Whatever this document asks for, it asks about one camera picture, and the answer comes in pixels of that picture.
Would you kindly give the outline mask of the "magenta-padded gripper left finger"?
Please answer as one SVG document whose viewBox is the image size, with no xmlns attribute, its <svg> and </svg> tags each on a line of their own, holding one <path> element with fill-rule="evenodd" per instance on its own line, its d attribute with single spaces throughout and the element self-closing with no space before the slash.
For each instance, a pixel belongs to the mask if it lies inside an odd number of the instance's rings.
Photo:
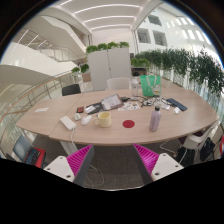
<svg viewBox="0 0 224 224">
<path fill-rule="evenodd" d="M 88 145 L 67 157 L 58 156 L 44 170 L 82 186 L 93 156 L 94 146 Z"/>
</svg>

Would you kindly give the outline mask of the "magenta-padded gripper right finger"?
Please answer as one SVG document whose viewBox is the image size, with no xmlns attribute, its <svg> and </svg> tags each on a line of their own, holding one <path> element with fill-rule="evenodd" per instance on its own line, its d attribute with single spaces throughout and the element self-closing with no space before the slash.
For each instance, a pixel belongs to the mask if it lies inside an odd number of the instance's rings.
<svg viewBox="0 0 224 224">
<path fill-rule="evenodd" d="M 175 161 L 167 153 L 157 154 L 138 144 L 133 145 L 132 153 L 145 185 L 183 168 L 181 164 Z"/>
</svg>

